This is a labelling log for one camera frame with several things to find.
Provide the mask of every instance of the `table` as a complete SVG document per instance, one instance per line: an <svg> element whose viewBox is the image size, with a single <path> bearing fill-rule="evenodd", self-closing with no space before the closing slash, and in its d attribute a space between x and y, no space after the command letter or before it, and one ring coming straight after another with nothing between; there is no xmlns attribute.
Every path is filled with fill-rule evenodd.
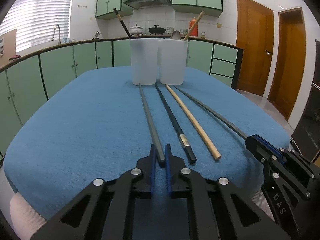
<svg viewBox="0 0 320 240"><path fill-rule="evenodd" d="M182 109L164 85L159 87L185 132L197 162L192 167L181 147L155 86L143 86L164 147L203 177L224 176L250 197L263 183L262 164L245 149L244 141L182 93L222 158L215 161ZM289 136L261 108L212 76L186 68L183 90L242 129L259 134L276 148L287 148ZM17 190L49 219L95 178L112 180L135 167L151 145L139 87L131 82L131 67L88 71L46 102L10 144L4 170ZM166 192L165 170L156 168L152 201L137 200L133 239L189 239L184 199Z"/></svg>

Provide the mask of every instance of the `faucet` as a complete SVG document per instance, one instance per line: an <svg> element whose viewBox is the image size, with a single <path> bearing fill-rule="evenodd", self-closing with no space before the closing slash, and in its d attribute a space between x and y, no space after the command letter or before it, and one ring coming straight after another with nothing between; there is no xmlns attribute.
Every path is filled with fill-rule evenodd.
<svg viewBox="0 0 320 240"><path fill-rule="evenodd" d="M58 29L59 29L59 42L58 42L58 45L61 45L61 40L60 40L60 26L59 26L58 24L54 27L53 36L52 36L52 40L51 40L51 41L54 41L54 34L55 34L55 32L56 32L57 26L58 26Z"/></svg>

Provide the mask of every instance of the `silver screw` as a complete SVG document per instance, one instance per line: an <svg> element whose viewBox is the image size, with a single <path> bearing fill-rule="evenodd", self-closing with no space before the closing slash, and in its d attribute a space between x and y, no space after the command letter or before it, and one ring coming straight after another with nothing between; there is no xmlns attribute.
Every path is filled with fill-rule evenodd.
<svg viewBox="0 0 320 240"><path fill-rule="evenodd" d="M139 175L141 173L141 170L138 168L134 168L131 170L132 175Z"/></svg>
<svg viewBox="0 0 320 240"><path fill-rule="evenodd" d="M219 179L219 183L221 185L227 185L229 183L229 180L227 178L222 177Z"/></svg>
<svg viewBox="0 0 320 240"><path fill-rule="evenodd" d="M182 168L181 173L184 175L188 175L191 173L191 170L189 168Z"/></svg>
<svg viewBox="0 0 320 240"><path fill-rule="evenodd" d="M95 186L101 186L103 184L103 179L95 179L93 181L93 185Z"/></svg>

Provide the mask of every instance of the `window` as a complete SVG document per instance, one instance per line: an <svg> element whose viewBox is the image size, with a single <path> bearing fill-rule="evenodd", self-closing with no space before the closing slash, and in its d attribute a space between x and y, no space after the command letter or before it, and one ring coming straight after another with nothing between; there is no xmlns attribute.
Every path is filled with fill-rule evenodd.
<svg viewBox="0 0 320 240"><path fill-rule="evenodd" d="M17 29L16 52L51 41L59 24L61 38L69 36L71 0L16 0L0 26L0 35Z"/></svg>

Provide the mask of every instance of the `pot lid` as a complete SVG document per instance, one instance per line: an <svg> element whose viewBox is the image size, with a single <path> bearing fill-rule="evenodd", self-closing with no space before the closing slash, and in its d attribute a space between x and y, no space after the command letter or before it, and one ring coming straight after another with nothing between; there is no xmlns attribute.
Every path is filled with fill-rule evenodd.
<svg viewBox="0 0 320 240"><path fill-rule="evenodd" d="M130 29L143 29L143 28L136 24L135 26L132 26Z"/></svg>

